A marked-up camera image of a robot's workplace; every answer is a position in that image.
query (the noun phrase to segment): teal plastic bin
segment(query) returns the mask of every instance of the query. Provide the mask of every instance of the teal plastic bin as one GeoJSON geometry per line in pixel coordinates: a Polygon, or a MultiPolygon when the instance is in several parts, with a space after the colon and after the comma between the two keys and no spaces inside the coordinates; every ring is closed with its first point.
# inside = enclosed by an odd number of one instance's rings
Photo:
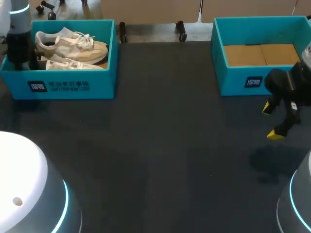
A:
{"type": "Polygon", "coordinates": [[[32,39],[38,31],[57,33],[63,27],[95,36],[109,45],[107,69],[14,71],[7,58],[0,75],[16,100],[112,99],[118,63],[118,42],[113,20],[33,21],[32,39]],[[33,90],[31,85],[40,85],[33,90]]]}
{"type": "Polygon", "coordinates": [[[293,66],[229,67],[224,45],[293,44],[299,58],[311,42],[311,26],[304,16],[215,18],[211,53],[222,96],[269,95],[264,78],[273,68],[293,66]],[[251,79],[259,85],[245,87],[251,79]]]}

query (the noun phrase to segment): sneaker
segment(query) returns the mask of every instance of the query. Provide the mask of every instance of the sneaker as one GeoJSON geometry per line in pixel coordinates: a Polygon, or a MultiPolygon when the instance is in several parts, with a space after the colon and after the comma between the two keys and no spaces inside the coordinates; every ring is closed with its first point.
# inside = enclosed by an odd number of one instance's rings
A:
{"type": "Polygon", "coordinates": [[[51,58],[41,57],[41,61],[47,61],[46,70],[55,69],[103,69],[100,66],[84,64],[71,60],[69,58],[62,58],[57,55],[53,55],[51,58]]]}
{"type": "Polygon", "coordinates": [[[93,37],[63,28],[56,34],[37,32],[35,44],[47,58],[56,54],[77,62],[95,64],[107,56],[109,47],[104,42],[94,41],[93,37]]]}

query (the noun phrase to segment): printed logo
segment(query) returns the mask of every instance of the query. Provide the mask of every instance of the printed logo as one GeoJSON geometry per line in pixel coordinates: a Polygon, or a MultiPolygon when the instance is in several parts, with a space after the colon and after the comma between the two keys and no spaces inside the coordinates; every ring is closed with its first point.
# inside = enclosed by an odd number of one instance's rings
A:
{"type": "Polygon", "coordinates": [[[260,87],[262,76],[247,77],[244,87],[260,87]]]}
{"type": "Polygon", "coordinates": [[[28,81],[28,85],[32,92],[47,92],[43,81],[28,81]]]}

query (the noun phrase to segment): beige sneaker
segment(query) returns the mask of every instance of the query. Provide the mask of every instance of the beige sneaker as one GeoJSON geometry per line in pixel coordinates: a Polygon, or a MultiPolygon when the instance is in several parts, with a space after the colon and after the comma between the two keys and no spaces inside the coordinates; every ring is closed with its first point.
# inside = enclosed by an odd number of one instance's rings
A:
{"type": "Polygon", "coordinates": [[[94,41],[94,36],[72,32],[63,28],[56,34],[37,32],[35,44],[38,51],[44,52],[46,58],[54,54],[85,64],[95,64],[108,55],[108,45],[94,41]]]}

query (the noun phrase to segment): white dome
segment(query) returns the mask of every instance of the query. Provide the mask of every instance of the white dome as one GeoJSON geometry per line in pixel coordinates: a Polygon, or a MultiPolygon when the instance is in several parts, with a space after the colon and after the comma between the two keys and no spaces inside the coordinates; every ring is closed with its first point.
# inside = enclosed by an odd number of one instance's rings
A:
{"type": "Polygon", "coordinates": [[[0,131],[0,232],[19,223],[42,194],[48,165],[26,137],[0,131]]]}

